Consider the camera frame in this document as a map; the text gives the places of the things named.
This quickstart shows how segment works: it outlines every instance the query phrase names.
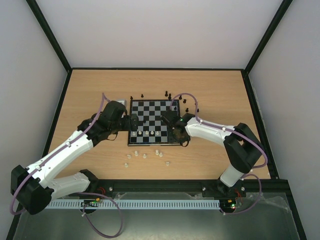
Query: wooden tabletop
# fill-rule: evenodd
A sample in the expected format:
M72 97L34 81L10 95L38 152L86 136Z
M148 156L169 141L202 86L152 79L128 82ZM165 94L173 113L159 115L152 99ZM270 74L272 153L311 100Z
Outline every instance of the wooden tabletop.
M66 91L50 150L64 142L85 119L98 111L102 93L111 99L130 96L144 100L166 99L165 91L175 96L192 93L198 100L199 117L218 124L247 124L258 136L240 71L219 70L74 70ZM191 97L180 101L181 115L195 110ZM128 132L115 141L102 141L66 167L58 177L89 169L99 179L193 180L217 179L230 164L224 147L192 138L188 147L128 146ZM158 149L163 157L155 154ZM263 157L257 164L264 162ZM253 171L269 179L267 167Z

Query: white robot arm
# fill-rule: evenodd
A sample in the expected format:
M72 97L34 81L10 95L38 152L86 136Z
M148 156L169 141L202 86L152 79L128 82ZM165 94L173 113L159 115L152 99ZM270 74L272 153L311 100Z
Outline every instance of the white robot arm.
M222 173L220 180L229 188L235 185L243 175L249 173L261 156L261 152L251 143L225 130L239 132L263 148L250 128L244 123L237 126L221 125L208 121L203 123L202 120L199 122L193 114L186 113L181 117L171 110L167 110L161 119L168 127L168 139L173 142L178 142L181 145L187 142L188 145L191 137L198 137L225 147L230 165Z
M54 199L95 189L93 184L98 179L86 169L73 176L58 179L55 177L74 159L99 142L107 140L110 135L118 134L120 131L136 131L138 128L137 115L127 115L126 107L117 101L109 102L97 121L92 124L95 116L94 114L84 120L65 142L39 161L26 168L18 165L12 170L12 194L15 194L24 179L33 173L16 195L16 199L31 215L42 211Z

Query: black metal frame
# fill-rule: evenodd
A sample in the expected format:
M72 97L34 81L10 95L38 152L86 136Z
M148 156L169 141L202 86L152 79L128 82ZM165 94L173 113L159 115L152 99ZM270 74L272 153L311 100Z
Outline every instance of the black metal frame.
M248 62L245 69L237 69L237 68L131 68L131 67L106 67L106 68L96 68L96 67L74 67L72 68L64 55L61 47L57 39L55 38L52 30L48 22L46 21L42 11L40 10L36 0L26 0L28 5L30 6L32 12L34 13L36 19L38 20L40 26L42 27L44 33L46 34L48 40L50 41L53 49L55 50L57 56L59 57L61 63L63 64L65 70L67 71L67 77L65 80L65 84L63 86L63 90L58 102L58 106L53 118L53 122L50 128L50 132L45 144L45 148L43 151L43 156L47 155L49 152L49 148L53 139L53 135L56 129L56 125L58 122L58 118L60 115L60 111L64 102L64 98L68 89L68 84L72 75L73 70L179 70L179 71L241 71L244 86L246 89L246 93L248 96L248 100L251 106L252 114L254 117L254 121L258 130L259 138L261 144L264 146L265 152L268 156L268 170L270 172L271 179L262 179L262 191L266 193L285 193L289 207L292 210L292 215L294 218L294 222L299 234L300 239L307 239L305 231L303 229L295 201L292 196L292 192L290 190L290 186L287 180L279 179L277 167L272 155L272 151L268 142L268 138L266 135L266 131L264 128L263 120L261 117L261 113L259 111L255 94L253 92L253 88L249 79L249 73L254 67L256 61L267 45L269 39L271 38L273 32L277 28L279 22L285 15L288 10L291 2L293 0L283 0L280 7L278 8L275 16L273 17L269 27L267 28L265 34L263 35L261 41L259 42L256 50L254 51L250 61ZM204 196L210 195L210 189L203 192L203 187L215 184L217 182L216 179L213 180L100 180L106 186L112 187L112 192L184 192L184 193L202 193ZM243 186L245 187L247 192L258 192L259 184L257 180L244 180ZM7 235L7 240L12 240L14 238L16 228L19 223L20 216L16 215L13 218L9 233Z

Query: white cable tray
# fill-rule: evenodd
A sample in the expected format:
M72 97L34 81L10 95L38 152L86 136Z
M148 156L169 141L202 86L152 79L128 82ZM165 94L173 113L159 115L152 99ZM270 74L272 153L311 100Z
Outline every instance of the white cable tray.
M84 199L56 199L46 209L82 209ZM194 209L219 210L219 200L115 200L120 209L156 210L156 209ZM109 200L92 203L85 209L117 209Z

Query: white checker square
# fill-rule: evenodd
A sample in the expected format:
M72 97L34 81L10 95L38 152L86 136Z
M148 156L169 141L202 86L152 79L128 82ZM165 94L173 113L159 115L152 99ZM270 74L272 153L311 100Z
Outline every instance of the white checker square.
M149 142L150 143L154 143L156 141L156 137L155 136L150 136L149 137Z

